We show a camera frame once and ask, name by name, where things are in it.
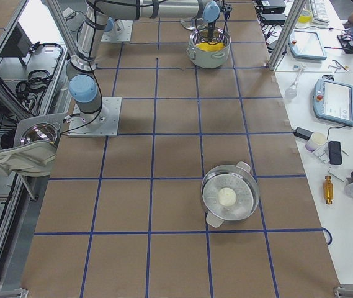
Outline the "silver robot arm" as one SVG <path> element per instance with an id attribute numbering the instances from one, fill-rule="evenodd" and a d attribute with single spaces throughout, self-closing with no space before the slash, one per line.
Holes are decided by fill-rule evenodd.
<path id="1" fill-rule="evenodd" d="M 103 36 L 117 38 L 124 23 L 159 17 L 201 19 L 210 25 L 220 16 L 216 1 L 86 1 L 76 53 L 66 67 L 69 91 L 84 125 L 104 118 L 100 87 L 95 78 L 95 60 Z"/>

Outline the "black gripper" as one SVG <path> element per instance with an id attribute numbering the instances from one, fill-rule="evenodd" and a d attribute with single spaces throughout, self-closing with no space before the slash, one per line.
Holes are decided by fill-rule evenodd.
<path id="1" fill-rule="evenodd" d="M 215 25 L 216 25 L 215 21 L 208 23 L 208 25 L 207 25 L 207 35 L 213 35 L 215 27 L 216 27 Z"/>

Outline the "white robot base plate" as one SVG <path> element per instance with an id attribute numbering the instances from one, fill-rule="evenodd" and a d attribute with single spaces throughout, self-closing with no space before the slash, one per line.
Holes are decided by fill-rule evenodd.
<path id="1" fill-rule="evenodd" d="M 72 117 L 67 129 L 69 137 L 116 137 L 120 120 L 122 106 L 121 97 L 104 97 L 102 109 L 98 116 L 96 113 L 84 114 L 77 104 L 74 105 Z"/>

